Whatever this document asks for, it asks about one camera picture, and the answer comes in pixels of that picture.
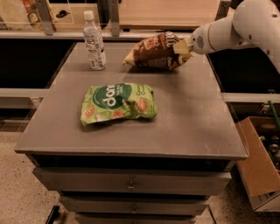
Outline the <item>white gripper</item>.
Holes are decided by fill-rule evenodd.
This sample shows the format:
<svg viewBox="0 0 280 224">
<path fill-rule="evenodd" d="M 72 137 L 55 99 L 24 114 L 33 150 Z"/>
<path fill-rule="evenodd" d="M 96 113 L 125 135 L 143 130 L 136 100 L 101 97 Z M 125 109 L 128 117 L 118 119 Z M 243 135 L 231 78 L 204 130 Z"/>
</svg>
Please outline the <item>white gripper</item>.
<svg viewBox="0 0 280 224">
<path fill-rule="evenodd" d="M 212 24 L 204 24 L 197 28 L 192 34 L 191 39 L 184 38 L 173 46 L 176 54 L 187 55 L 191 51 L 197 54 L 209 54 L 216 52 L 214 46 L 215 35 Z"/>
</svg>

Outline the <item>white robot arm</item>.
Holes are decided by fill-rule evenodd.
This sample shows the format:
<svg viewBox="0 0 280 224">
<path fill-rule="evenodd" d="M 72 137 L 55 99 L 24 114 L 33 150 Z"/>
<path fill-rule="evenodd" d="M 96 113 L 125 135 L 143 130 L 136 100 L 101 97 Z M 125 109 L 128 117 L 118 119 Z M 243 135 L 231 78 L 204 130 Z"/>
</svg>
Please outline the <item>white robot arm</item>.
<svg viewBox="0 0 280 224">
<path fill-rule="evenodd" d="M 280 11 L 272 0 L 243 0 L 232 15 L 197 28 L 173 46 L 176 54 L 258 47 L 280 72 Z"/>
</svg>

